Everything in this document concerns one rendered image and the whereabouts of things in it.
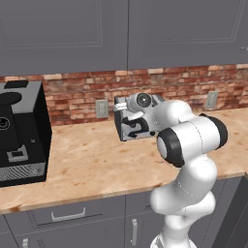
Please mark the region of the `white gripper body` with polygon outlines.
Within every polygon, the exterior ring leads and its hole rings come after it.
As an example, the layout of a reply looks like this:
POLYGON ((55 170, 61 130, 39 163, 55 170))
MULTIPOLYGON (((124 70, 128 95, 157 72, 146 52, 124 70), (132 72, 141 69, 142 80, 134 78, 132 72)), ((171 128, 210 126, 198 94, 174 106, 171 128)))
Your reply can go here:
POLYGON ((143 116, 143 112, 142 111, 138 111, 138 112, 135 112, 132 115, 128 116, 128 120, 129 121, 132 121, 132 120, 141 118, 142 116, 143 116))

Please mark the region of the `silver toaster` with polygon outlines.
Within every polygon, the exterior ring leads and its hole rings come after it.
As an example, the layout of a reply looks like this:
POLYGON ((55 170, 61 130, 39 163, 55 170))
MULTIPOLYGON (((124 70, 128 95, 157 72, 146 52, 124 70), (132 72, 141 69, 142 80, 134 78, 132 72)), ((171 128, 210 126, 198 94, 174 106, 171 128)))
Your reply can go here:
POLYGON ((136 93, 130 97, 114 98, 114 123, 121 141, 146 139, 155 136, 158 128, 151 120, 153 109, 163 103, 159 95, 136 93), (142 111, 141 118, 129 121, 128 116, 142 111))

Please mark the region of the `grey drawer front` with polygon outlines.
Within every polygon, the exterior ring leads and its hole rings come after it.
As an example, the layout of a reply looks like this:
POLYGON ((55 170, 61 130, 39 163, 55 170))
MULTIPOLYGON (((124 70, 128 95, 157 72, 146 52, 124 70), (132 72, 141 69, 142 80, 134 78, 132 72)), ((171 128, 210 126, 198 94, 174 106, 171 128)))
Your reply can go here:
POLYGON ((126 196, 126 214, 135 215, 151 211, 151 192, 141 192, 126 196))
POLYGON ((64 223, 66 221, 53 223, 51 220, 51 212, 54 212, 55 216, 71 215, 82 212, 84 207, 86 207, 85 217, 76 220, 84 220, 92 217, 119 217, 124 213, 124 201, 124 196, 104 198, 94 201, 81 201, 7 214, 6 219, 9 224, 14 225, 17 223, 24 223, 25 221, 30 221, 37 226, 64 223))

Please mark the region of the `black coffee machine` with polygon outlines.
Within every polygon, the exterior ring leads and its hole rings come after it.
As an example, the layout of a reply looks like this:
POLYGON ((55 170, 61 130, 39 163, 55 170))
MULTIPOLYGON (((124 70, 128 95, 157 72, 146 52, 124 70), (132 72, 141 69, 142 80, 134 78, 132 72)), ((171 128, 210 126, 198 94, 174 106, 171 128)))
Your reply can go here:
POLYGON ((43 84, 0 83, 0 188, 47 180, 51 136, 43 84))

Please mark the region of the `grey base cupboard door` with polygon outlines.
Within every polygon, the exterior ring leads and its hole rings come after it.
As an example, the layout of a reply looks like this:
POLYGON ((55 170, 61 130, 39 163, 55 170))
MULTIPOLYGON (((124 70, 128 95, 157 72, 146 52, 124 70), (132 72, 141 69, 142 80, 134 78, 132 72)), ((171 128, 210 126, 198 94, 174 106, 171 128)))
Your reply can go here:
POLYGON ((153 239, 160 233, 165 223, 163 215, 148 212, 130 215, 125 220, 125 248, 150 248, 153 239), (132 219, 138 220, 137 245, 132 246, 132 219))
POLYGON ((29 248, 124 248, 124 218, 16 235, 19 248, 24 238, 29 248))

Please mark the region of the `dark grey cupboard side panel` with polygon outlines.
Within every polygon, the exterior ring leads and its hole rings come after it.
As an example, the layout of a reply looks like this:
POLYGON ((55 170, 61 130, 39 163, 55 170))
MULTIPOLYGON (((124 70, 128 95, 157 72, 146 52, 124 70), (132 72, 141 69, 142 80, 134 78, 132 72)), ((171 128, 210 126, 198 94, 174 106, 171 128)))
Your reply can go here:
POLYGON ((248 179, 229 178, 201 248, 245 248, 248 243, 248 179))

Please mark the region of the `grey wall socket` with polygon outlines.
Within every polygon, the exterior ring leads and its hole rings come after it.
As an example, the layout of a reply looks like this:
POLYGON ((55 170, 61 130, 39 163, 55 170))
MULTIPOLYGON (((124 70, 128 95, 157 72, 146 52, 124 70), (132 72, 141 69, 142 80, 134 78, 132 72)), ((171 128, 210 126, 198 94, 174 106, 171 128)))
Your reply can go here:
POLYGON ((108 100, 97 100, 96 101, 96 115, 98 118, 109 117, 109 101, 108 100))
POLYGON ((207 94, 207 99, 205 102, 205 107, 207 109, 214 109, 218 97, 218 91, 209 91, 207 94))

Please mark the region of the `grey wall cupboard door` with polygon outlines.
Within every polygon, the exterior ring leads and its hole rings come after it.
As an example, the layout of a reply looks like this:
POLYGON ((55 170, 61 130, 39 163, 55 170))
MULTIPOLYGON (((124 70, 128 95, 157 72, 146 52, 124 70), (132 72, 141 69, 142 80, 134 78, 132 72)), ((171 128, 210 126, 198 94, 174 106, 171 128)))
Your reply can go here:
POLYGON ((130 0, 128 68, 248 63, 248 0, 130 0))
POLYGON ((125 70, 129 0, 0 0, 0 76, 125 70))

